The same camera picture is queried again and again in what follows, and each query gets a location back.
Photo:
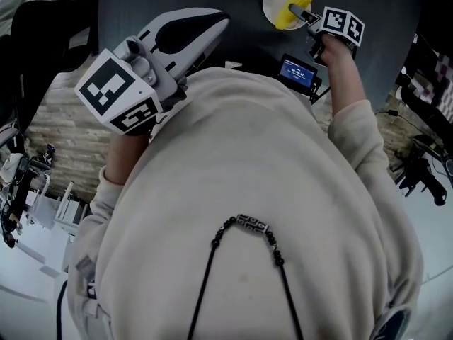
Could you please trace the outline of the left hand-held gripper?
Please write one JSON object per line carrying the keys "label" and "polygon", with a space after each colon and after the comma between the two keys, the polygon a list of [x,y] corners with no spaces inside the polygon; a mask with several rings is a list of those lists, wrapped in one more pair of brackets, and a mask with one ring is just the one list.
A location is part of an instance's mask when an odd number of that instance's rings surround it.
{"label": "left hand-held gripper", "polygon": [[[144,134],[187,98],[175,79],[208,56],[229,21],[209,8],[163,13],[138,37],[102,51],[74,91],[102,125],[119,135]],[[161,63],[142,43],[146,38]]]}

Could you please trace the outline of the person's light sweatshirt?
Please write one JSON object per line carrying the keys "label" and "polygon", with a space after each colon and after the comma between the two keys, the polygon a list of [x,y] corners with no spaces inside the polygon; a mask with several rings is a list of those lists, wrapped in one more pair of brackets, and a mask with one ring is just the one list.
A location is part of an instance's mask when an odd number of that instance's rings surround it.
{"label": "person's light sweatshirt", "polygon": [[210,68],[72,247],[83,340],[401,340],[423,257],[369,101],[327,132],[274,79]]}

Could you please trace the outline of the checkered tablecloth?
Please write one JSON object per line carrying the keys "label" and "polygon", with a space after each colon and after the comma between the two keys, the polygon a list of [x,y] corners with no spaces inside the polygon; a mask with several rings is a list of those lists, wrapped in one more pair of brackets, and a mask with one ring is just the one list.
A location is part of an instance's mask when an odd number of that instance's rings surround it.
{"label": "checkered tablecloth", "polygon": [[440,54],[434,69],[435,85],[429,83],[419,98],[438,109],[453,124],[453,60]]}

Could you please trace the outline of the small black screen device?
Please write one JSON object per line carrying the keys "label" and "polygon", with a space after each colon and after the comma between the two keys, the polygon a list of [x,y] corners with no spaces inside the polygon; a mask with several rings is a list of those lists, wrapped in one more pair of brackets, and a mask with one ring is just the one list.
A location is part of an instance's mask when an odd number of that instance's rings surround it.
{"label": "small black screen device", "polygon": [[284,54],[277,69],[277,80],[287,88],[313,98],[322,83],[317,74],[317,68],[289,54]]}

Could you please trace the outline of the black jacket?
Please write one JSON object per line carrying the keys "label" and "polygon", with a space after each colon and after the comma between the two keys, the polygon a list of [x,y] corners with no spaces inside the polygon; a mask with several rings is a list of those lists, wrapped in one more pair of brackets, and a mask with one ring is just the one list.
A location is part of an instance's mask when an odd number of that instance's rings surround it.
{"label": "black jacket", "polygon": [[98,53],[98,0],[31,0],[15,11],[11,37],[33,62],[72,72]]}

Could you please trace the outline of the person's right forearm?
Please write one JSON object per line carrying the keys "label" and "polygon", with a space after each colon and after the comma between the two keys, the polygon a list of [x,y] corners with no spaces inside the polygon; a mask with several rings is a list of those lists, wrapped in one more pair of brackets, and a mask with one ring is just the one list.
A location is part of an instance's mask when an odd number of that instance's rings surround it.
{"label": "person's right forearm", "polygon": [[366,99],[365,90],[348,47],[339,39],[323,34],[321,59],[328,69],[333,116],[342,109]]}

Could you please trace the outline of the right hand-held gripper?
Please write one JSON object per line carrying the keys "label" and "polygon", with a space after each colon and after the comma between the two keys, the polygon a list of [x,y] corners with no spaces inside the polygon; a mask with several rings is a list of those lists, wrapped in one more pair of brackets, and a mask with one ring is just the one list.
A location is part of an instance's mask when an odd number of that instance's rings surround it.
{"label": "right hand-held gripper", "polygon": [[309,51],[309,55],[316,64],[324,64],[321,54],[325,45],[321,36],[332,35],[342,41],[352,53],[355,59],[357,49],[361,46],[362,36],[365,30],[364,23],[350,11],[339,8],[325,7],[323,15],[316,22],[312,22],[312,13],[296,4],[289,4],[288,9],[299,20],[308,25],[308,33],[315,43]]}

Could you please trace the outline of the black swivel chair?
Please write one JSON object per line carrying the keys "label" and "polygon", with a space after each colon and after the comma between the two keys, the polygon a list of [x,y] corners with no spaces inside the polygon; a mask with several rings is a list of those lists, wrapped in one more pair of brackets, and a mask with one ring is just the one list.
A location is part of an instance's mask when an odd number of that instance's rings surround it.
{"label": "black swivel chair", "polygon": [[453,155],[436,143],[433,138],[421,134],[412,138],[412,147],[406,157],[401,156],[397,151],[394,156],[401,161],[398,166],[391,168],[391,172],[402,172],[394,180],[400,189],[408,189],[405,197],[408,197],[419,183],[423,184],[422,191],[429,190],[437,206],[443,206],[447,200],[447,190],[435,178],[432,173],[434,165],[428,162],[425,155],[438,160],[444,169],[444,175],[448,178],[453,188]]}

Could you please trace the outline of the white rack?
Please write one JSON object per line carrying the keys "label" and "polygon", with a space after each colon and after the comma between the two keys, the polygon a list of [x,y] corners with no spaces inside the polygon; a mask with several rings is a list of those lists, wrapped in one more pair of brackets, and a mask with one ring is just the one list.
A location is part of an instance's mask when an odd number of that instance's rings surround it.
{"label": "white rack", "polygon": [[80,222],[88,211],[88,203],[71,199],[74,182],[70,182],[59,202],[54,222],[71,236],[76,236]]}

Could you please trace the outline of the person's left forearm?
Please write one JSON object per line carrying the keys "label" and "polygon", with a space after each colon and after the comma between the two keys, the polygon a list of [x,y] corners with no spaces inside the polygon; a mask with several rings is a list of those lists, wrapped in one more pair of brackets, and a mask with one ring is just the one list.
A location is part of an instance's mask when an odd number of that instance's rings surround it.
{"label": "person's left forearm", "polygon": [[148,135],[129,136],[113,133],[105,164],[105,179],[123,186],[148,145]]}

